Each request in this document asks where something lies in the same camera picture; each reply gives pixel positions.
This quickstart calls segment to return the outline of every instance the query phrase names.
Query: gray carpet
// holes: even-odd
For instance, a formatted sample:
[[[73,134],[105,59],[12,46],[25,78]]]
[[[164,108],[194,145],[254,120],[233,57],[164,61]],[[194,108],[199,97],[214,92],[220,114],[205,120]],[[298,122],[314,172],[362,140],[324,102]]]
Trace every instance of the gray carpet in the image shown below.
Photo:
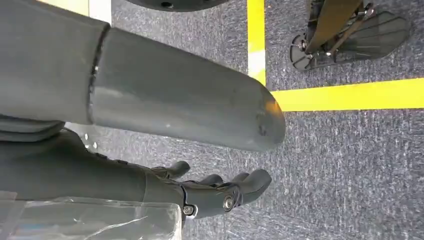
[[[374,3],[413,22],[406,44],[383,59],[300,73],[289,67],[287,56],[289,41],[305,27],[304,2],[268,0],[267,87],[424,76],[424,2]],[[246,17],[246,2],[239,0],[194,13],[164,13],[112,0],[116,27],[241,72],[247,71]],[[290,112],[286,120],[284,144],[264,153],[102,127],[78,131],[87,132],[111,158],[148,167],[187,161],[193,170],[185,179],[220,173],[228,180],[255,168],[270,172],[273,183],[259,201],[225,216],[188,222],[185,240],[424,239],[424,110]]]

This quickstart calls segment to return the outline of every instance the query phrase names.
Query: plastic wrap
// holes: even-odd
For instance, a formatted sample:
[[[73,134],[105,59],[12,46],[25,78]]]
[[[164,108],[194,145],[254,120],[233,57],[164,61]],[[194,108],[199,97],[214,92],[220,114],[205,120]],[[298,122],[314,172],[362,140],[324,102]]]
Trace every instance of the plastic wrap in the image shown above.
[[[180,240],[181,209],[173,203],[80,197],[14,200],[0,192],[0,240]]]

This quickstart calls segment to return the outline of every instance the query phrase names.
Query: robotic hand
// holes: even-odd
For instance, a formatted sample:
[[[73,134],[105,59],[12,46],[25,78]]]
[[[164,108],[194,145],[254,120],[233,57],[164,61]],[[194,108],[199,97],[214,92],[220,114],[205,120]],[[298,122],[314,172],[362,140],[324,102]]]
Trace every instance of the robotic hand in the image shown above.
[[[155,167],[151,171],[166,183],[165,179],[179,178],[189,169],[188,163],[179,161],[170,168]],[[183,214],[199,219],[228,213],[233,208],[255,201],[271,181],[267,171],[258,169],[251,174],[242,172],[230,182],[224,182],[219,175],[211,174],[201,181],[191,180],[177,184],[184,192]]]
[[[0,142],[0,189],[16,200],[64,197],[180,206],[183,220],[230,212],[255,201],[271,183],[262,169],[240,173],[230,182],[216,174],[200,181],[176,181],[190,169],[179,161],[171,167],[148,168],[111,160],[87,150],[73,131],[62,129],[37,142]]]

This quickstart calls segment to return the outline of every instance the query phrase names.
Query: metal rivet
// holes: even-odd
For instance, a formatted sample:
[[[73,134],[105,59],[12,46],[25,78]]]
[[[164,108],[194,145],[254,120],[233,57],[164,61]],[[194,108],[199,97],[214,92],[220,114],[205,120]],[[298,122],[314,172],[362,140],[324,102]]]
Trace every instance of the metal rivet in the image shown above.
[[[185,205],[182,208],[182,212],[187,216],[193,215],[193,213],[195,212],[195,207],[192,205]]]
[[[234,207],[234,199],[232,196],[226,196],[224,198],[223,207],[225,210],[231,210]]]

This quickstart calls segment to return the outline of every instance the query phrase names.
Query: yellow floor marking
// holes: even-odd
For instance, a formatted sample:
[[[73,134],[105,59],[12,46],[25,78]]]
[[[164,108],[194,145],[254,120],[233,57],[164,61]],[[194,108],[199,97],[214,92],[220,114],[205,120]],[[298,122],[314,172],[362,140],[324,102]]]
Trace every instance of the yellow floor marking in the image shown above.
[[[420,109],[424,78],[272,92],[283,112]]]
[[[265,0],[247,0],[248,74],[266,84]]]

